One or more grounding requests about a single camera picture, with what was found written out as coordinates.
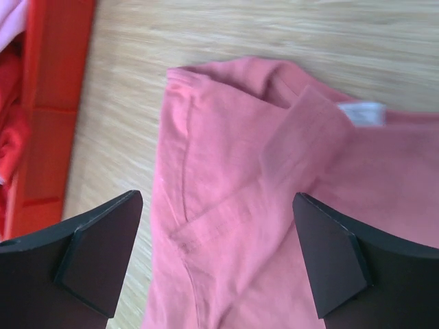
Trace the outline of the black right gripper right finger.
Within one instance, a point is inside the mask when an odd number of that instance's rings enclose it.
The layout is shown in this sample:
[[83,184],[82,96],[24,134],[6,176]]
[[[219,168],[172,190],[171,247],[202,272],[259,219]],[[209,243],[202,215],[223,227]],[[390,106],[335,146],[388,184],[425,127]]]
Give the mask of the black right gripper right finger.
[[305,193],[294,220],[326,328],[437,328],[438,249],[362,223]]

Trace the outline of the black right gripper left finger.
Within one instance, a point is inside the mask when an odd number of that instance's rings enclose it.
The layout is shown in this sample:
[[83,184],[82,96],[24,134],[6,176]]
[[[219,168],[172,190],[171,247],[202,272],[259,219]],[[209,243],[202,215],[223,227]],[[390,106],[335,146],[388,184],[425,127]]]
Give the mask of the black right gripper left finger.
[[115,316],[143,208],[132,190],[1,243],[1,327],[105,328]]

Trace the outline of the dusty rose t-shirt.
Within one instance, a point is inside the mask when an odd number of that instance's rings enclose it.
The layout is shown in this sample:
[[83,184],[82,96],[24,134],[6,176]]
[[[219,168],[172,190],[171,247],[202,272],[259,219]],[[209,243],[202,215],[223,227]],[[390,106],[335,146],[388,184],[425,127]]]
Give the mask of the dusty rose t-shirt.
[[438,115],[364,103],[293,62],[167,72],[151,203],[144,328],[323,328],[294,223],[308,193],[438,246]]

